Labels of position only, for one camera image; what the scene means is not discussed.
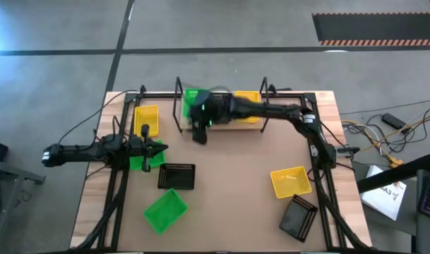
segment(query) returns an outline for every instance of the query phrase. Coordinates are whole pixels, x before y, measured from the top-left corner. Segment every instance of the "black stripe on floor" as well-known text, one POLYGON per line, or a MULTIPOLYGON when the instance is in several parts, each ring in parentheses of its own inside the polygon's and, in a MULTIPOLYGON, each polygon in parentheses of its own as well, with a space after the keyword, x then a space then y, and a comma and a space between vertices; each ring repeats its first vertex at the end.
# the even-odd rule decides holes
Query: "black stripe on floor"
POLYGON ((314 13, 325 46, 430 46, 430 13, 314 13))

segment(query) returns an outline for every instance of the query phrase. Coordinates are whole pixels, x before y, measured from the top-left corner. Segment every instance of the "floor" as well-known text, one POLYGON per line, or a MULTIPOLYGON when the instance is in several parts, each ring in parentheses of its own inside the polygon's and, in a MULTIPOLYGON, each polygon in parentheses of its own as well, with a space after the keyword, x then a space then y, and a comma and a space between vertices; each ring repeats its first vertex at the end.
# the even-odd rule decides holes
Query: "floor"
MULTIPOLYGON (((0 51, 17 54, 0 56, 0 143, 10 147, 9 164, 47 175, 43 186, 25 185, 32 198, 14 210, 0 253, 68 248, 87 164, 46 169, 40 157, 46 146, 100 107, 106 90, 140 85, 172 90, 176 76, 201 87, 254 90, 267 76, 277 87, 333 90, 341 113, 430 99, 430 51, 128 54, 118 62, 115 50, 317 47, 311 13, 430 11, 428 0, 137 0, 130 13, 128 5, 128 0, 0 0, 0 51), (121 32, 124 16, 129 17, 126 34, 121 32), (35 52, 74 49, 72 55, 35 52)), ((409 121, 429 107, 416 104, 342 118, 364 123, 390 112, 409 121)), ((97 117, 63 143, 89 143, 94 128, 97 117)), ((430 125, 427 132, 426 140, 408 145, 398 158, 429 154, 430 125)), ((423 137, 420 129, 418 137, 423 137)), ((358 135, 347 140, 369 146, 358 135)), ((360 152, 356 160, 386 163, 375 150, 360 152)), ((375 247, 410 251, 409 235, 372 221, 369 229, 375 247)))

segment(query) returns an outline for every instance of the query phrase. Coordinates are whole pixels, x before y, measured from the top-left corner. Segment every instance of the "yellow basket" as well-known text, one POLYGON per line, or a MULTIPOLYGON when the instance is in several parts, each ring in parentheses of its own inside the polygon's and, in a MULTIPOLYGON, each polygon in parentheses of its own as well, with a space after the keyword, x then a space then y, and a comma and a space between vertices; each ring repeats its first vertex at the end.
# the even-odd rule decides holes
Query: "yellow basket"
POLYGON ((160 119, 158 117, 158 105, 141 106, 135 108, 135 135, 141 136, 141 126, 149 125, 149 136, 158 136, 160 131, 160 119))
MULTIPOLYGON (((260 93, 258 91, 236 91, 235 96, 238 97, 245 97, 252 102, 260 102, 260 93)), ((260 120, 260 117, 252 116, 247 119, 238 119, 237 121, 239 123, 256 123, 258 120, 260 120)))
POLYGON ((312 192, 304 167, 294 167, 270 173, 271 181, 277 198, 287 198, 295 194, 312 192))

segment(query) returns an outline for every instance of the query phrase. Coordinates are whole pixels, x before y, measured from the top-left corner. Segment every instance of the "green basket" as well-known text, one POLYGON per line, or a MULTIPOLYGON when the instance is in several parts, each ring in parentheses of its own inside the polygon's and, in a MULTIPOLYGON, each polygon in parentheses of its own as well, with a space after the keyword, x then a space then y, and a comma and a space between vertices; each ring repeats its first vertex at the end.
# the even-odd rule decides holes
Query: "green basket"
MULTIPOLYGON (((142 170, 143 169, 143 156, 130 157, 130 170, 142 170)), ((149 165, 151 168, 159 167, 165 163, 165 151, 160 152, 153 158, 149 159, 149 165)))
POLYGON ((184 97, 184 116, 186 118, 189 118, 189 107, 194 103, 196 100, 196 96, 198 96, 199 91, 201 90, 207 90, 203 88, 189 88, 185 90, 185 97, 184 97))
POLYGON ((144 217, 157 234, 163 234, 187 210, 188 205, 174 189, 170 189, 144 211, 144 217))

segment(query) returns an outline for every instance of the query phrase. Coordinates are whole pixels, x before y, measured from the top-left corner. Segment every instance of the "white paper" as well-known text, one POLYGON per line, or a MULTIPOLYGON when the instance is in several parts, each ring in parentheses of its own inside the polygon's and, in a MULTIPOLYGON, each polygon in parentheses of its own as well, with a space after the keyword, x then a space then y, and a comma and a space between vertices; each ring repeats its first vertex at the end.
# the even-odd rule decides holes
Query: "white paper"
MULTIPOLYGON (((377 166, 370 166, 367 178, 381 173, 383 170, 377 166)), ((361 194, 362 202, 369 207, 381 212, 385 216, 397 220, 403 195, 405 194, 406 184, 390 184, 361 194)))

